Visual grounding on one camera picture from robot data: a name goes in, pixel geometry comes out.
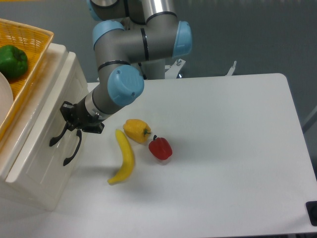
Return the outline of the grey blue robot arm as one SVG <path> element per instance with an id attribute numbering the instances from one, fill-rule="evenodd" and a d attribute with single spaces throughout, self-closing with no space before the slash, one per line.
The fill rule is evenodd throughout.
<path id="1" fill-rule="evenodd" d="M 103 121 L 133 103 L 144 90 L 136 63 L 190 53 L 189 24 L 179 21 L 171 0 L 90 0 L 93 49 L 99 84 L 80 102 L 60 108 L 65 130 L 101 133 Z"/>

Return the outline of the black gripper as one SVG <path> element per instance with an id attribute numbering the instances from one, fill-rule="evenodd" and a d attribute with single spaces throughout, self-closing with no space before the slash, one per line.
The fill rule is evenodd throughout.
<path id="1" fill-rule="evenodd" d="M 60 112 L 66 121 L 66 129 L 73 131 L 80 129 L 83 132 L 101 134 L 104 129 L 102 120 L 98 115 L 90 115 L 87 111 L 85 102 L 72 104 L 64 101 L 60 107 Z"/>

